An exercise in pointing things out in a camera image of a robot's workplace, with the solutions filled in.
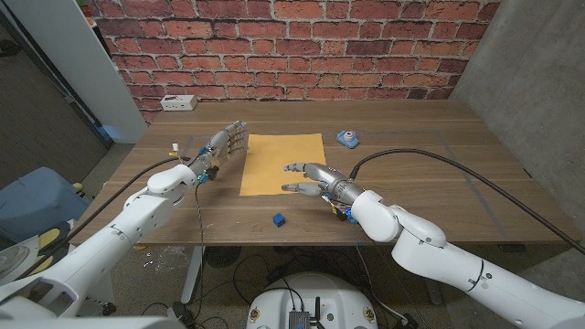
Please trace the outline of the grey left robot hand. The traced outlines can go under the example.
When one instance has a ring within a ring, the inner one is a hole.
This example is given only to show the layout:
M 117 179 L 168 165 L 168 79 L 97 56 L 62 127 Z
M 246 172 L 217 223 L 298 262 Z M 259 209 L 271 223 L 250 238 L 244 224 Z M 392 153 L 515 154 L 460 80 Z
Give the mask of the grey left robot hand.
M 196 175 L 199 183 L 214 180 L 219 168 L 229 158 L 247 150 L 245 128 L 245 122 L 236 121 L 217 131 L 199 150 L 198 155 L 188 162 L 187 166 Z

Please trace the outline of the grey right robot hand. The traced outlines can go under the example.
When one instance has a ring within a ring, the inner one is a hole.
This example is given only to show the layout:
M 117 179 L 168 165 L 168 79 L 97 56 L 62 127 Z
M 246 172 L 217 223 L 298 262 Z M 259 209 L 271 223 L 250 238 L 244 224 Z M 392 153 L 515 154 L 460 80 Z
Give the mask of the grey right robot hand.
M 305 196 L 329 195 L 333 200 L 351 206 L 364 189 L 350 181 L 343 173 L 325 164 L 293 163 L 284 167 L 285 172 L 303 172 L 312 183 L 282 185 L 283 191 Z

